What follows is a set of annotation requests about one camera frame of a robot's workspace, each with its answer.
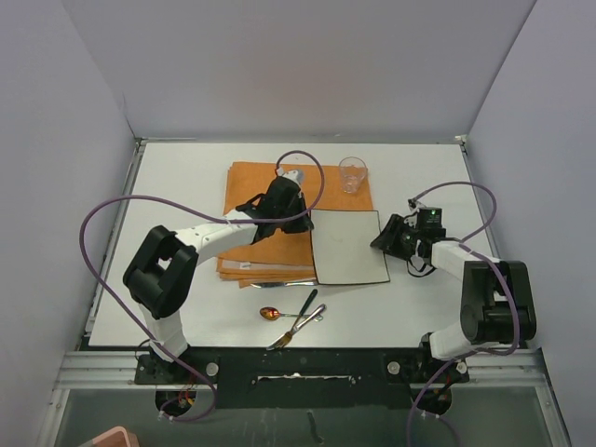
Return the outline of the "white square plate black rim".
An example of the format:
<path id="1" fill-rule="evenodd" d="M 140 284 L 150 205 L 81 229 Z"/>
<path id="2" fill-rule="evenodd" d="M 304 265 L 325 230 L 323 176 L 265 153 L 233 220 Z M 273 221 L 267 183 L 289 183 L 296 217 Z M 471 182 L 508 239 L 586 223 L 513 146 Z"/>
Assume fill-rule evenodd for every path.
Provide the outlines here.
<path id="1" fill-rule="evenodd" d="M 317 281 L 326 286 L 387 283 L 385 255 L 371 246 L 380 235 L 376 210 L 313 210 L 311 232 Z"/>

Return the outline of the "orange cloth napkin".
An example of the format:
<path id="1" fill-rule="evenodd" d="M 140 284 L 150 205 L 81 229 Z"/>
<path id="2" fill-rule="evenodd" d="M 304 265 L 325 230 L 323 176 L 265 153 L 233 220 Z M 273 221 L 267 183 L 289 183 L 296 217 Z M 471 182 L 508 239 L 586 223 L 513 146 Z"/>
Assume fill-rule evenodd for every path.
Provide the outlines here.
<path id="1" fill-rule="evenodd" d="M 370 186 L 364 182 L 355 194 L 343 191 L 336 166 L 323 168 L 325 186 L 317 210 L 372 210 Z M 224 212 L 263 193 L 276 173 L 272 163 L 235 162 L 228 171 Z M 236 280 L 240 287 L 269 280 L 311 279 L 315 276 L 311 239 L 308 233 L 287 235 L 277 232 L 250 246 L 220 255 L 216 271 L 224 280 Z"/>

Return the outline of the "clear drinking glass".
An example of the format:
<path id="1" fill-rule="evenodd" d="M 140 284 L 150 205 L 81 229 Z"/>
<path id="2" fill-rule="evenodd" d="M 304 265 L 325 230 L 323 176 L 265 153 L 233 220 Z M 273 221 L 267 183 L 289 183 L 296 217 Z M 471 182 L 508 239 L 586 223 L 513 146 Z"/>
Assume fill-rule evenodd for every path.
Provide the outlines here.
<path id="1" fill-rule="evenodd" d="M 366 163 L 355 156 L 343 158 L 338 165 L 342 189 L 348 194 L 356 194 L 368 177 Z"/>

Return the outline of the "silver table knife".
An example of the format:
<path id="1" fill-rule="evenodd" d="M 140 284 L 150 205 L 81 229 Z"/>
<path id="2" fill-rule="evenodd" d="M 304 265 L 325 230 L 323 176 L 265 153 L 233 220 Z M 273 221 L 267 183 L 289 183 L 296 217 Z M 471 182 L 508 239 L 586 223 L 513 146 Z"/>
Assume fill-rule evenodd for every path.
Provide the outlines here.
<path id="1" fill-rule="evenodd" d="M 266 282 L 250 282 L 249 286 L 256 289 L 272 289 L 281 287 L 314 287 L 317 286 L 318 282 L 313 279 L 296 279 L 288 281 L 266 281 Z"/>

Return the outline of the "iridescent ornate teaspoon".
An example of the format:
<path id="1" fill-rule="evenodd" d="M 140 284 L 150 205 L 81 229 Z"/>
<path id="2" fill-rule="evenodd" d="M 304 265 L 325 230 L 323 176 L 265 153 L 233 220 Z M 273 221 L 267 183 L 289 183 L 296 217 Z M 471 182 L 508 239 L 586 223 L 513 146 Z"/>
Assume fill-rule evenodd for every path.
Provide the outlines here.
<path id="1" fill-rule="evenodd" d="M 302 316 L 302 317 L 300 317 L 300 318 L 298 319 L 298 321 L 299 321 L 299 322 L 303 322 L 303 321 L 305 321 L 305 320 L 309 320 L 309 319 L 312 319 L 312 320 L 314 320 L 314 321 L 322 321 L 322 320 L 323 320 L 323 316 L 322 316 L 322 315 L 320 315 L 320 314 L 316 314 L 316 315 L 315 315 L 315 314 L 313 313 L 313 314 L 308 314 L 308 315 L 305 315 L 305 316 Z"/>

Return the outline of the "gold spoon dark handle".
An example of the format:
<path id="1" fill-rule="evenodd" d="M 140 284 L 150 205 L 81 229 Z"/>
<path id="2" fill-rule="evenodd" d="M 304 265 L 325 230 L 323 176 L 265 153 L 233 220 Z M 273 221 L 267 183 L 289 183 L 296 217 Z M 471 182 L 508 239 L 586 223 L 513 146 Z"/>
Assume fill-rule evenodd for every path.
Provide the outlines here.
<path id="1" fill-rule="evenodd" d="M 313 304 L 317 296 L 318 290 L 314 289 L 308 294 L 300 309 L 298 309 L 296 306 L 294 308 L 282 307 L 281 309 L 273 306 L 265 306 L 259 310 L 259 315 L 261 318 L 267 321 L 275 321 L 281 318 L 294 318 L 303 320 L 309 316 L 308 308 Z"/>

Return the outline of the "gold fork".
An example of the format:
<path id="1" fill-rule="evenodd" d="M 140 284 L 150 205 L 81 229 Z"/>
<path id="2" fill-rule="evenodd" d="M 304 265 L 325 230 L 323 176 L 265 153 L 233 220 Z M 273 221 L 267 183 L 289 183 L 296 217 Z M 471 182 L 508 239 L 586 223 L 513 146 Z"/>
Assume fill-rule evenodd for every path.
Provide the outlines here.
<path id="1" fill-rule="evenodd" d="M 325 304 L 319 305 L 311 314 L 320 314 L 322 315 L 327 310 L 327 306 Z M 292 340 L 293 336 L 299 332 L 305 325 L 312 322 L 314 320 L 309 319 L 303 322 L 298 322 L 294 324 L 291 329 L 284 334 L 282 334 L 273 344 L 269 345 L 266 350 L 267 351 L 274 351 L 279 350 L 287 346 L 290 341 Z"/>

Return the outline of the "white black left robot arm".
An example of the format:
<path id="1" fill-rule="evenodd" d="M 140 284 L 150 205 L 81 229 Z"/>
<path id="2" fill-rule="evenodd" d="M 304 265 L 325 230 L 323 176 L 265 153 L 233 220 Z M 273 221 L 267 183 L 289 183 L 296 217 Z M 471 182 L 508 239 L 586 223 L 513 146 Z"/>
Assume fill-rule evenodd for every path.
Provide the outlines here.
<path id="1" fill-rule="evenodd" d="M 158 356 L 156 371 L 166 381 L 180 382 L 189 371 L 180 309 L 196 267 L 236 247 L 258 243 L 277 230 L 286 234 L 311 231 L 314 225 L 305 213 L 303 180 L 304 173 L 298 169 L 278 175 L 264 194 L 228 212 L 222 223 L 178 231 L 158 225 L 149 231 L 123 283 L 153 335 L 150 347 Z"/>

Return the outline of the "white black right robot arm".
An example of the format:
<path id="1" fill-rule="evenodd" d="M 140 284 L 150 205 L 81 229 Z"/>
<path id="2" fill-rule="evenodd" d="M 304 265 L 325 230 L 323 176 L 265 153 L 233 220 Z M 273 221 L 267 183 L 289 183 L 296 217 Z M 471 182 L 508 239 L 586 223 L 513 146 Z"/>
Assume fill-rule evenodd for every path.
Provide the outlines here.
<path id="1" fill-rule="evenodd" d="M 406 216 L 391 215 L 371 246 L 407 266 L 418 258 L 429 270 L 442 270 L 461 282 L 458 320 L 431 333 L 429 348 L 413 359 L 421 378 L 437 379 L 447 370 L 447 359 L 498 345 L 516 348 L 535 338 L 537 322 L 527 265 L 485 256 L 448 237 L 441 208 L 418 206 L 411 207 Z"/>

